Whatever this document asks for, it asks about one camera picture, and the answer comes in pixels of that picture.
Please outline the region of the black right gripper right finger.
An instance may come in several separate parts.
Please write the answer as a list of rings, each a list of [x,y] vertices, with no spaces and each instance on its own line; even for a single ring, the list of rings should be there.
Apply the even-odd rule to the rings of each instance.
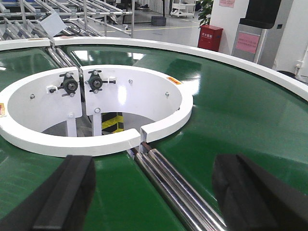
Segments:
[[[219,154],[212,187],[230,231],[306,231],[308,197],[242,154]]]

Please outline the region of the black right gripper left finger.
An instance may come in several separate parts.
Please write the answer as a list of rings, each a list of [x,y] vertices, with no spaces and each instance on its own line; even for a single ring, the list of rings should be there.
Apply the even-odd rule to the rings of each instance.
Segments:
[[[2,231],[81,231],[96,186],[94,159],[68,155],[0,221]]]

